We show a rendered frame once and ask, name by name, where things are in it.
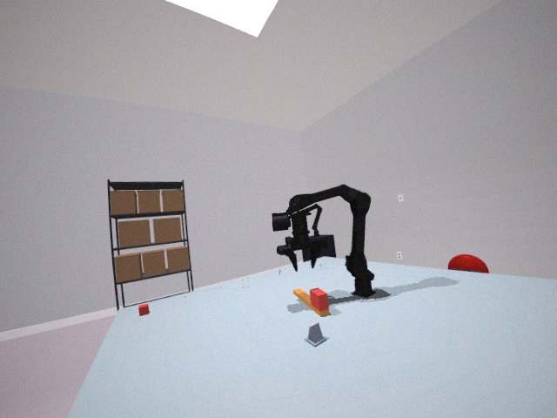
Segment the small red block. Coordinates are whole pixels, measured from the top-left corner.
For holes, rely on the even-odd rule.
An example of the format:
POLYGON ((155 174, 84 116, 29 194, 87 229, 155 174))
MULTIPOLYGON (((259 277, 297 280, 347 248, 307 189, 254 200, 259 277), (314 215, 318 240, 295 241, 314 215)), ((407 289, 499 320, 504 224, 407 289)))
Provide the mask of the small red block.
POLYGON ((139 316, 142 316, 144 314, 149 314, 149 305, 148 304, 144 304, 144 305, 139 305, 139 316))

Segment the orange bar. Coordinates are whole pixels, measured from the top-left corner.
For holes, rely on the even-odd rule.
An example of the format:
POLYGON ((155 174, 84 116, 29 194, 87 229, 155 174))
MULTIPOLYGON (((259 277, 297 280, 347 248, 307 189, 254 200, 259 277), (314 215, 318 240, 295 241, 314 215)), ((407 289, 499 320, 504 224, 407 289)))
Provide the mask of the orange bar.
POLYGON ((310 295, 303 289, 293 289, 293 293, 320 317, 329 314, 328 294, 317 288, 310 289, 310 295))

